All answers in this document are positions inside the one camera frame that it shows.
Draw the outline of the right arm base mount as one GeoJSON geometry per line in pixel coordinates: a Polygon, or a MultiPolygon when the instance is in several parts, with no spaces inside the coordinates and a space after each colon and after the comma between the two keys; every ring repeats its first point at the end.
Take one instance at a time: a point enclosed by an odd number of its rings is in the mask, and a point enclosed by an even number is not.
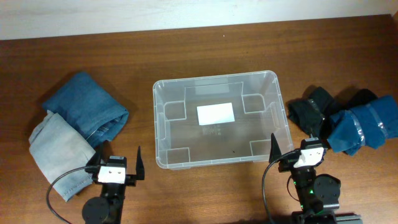
{"type": "Polygon", "coordinates": [[[361,215],[346,213],[336,215],[334,212],[322,214],[305,214],[293,212],[291,224],[363,224],[361,215]]]}

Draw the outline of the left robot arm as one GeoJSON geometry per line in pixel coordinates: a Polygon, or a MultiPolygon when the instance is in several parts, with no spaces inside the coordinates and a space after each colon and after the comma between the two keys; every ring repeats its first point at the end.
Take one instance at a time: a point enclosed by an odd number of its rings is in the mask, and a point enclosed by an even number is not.
{"type": "Polygon", "coordinates": [[[126,188],[135,187],[138,180],[145,179],[141,150],[137,150],[135,174],[126,173],[126,157],[109,156],[103,162],[102,155],[103,146],[100,146],[86,164],[85,172],[101,186],[101,193],[84,204],[82,217],[85,223],[118,224],[121,223],[126,188]]]}

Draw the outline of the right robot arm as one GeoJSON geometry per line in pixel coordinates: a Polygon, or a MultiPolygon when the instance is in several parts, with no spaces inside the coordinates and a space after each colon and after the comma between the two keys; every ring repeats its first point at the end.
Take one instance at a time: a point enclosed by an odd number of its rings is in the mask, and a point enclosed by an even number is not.
{"type": "Polygon", "coordinates": [[[302,208],[292,213],[294,223],[336,223],[334,211],[340,207],[341,182],[328,174],[318,175],[315,170],[325,154],[318,138],[304,139],[298,149],[283,154],[275,135],[271,135],[269,165],[278,164],[279,172],[290,172],[302,208]]]}

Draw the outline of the black taped cloth bundle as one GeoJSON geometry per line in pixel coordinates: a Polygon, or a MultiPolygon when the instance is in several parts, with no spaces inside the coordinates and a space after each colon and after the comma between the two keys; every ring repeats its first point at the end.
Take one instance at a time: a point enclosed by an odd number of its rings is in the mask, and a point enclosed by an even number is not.
{"type": "Polygon", "coordinates": [[[340,112],[345,112],[348,109],[356,106],[364,105],[372,100],[378,99],[378,96],[367,88],[356,88],[349,86],[336,96],[332,96],[330,100],[326,102],[326,107],[323,109],[323,115],[325,121],[321,131],[321,137],[326,139],[340,123],[340,112]]]}
{"type": "Polygon", "coordinates": [[[328,117],[341,105],[322,87],[316,87],[308,98],[288,104],[288,119],[304,133],[320,138],[328,117]]]}

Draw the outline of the navy blue taped cloth bundle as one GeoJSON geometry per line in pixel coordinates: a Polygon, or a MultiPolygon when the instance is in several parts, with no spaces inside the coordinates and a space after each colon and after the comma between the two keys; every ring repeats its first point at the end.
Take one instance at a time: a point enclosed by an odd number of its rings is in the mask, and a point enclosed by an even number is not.
{"type": "Polygon", "coordinates": [[[334,152],[355,155],[363,146],[378,149],[397,137],[397,103],[391,95],[330,116],[327,141],[334,152]]]}

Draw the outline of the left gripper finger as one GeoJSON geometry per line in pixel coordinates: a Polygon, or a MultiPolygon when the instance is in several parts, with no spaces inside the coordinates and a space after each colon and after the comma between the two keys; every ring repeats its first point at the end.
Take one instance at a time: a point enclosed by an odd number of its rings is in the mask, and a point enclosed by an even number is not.
{"type": "Polygon", "coordinates": [[[145,179],[145,168],[141,156],[141,147],[138,146],[137,158],[136,158],[136,180],[144,180],[144,179],[145,179]]]}
{"type": "Polygon", "coordinates": [[[103,158],[103,144],[100,144],[96,149],[93,156],[90,160],[86,163],[86,166],[99,166],[101,164],[103,158]]]}

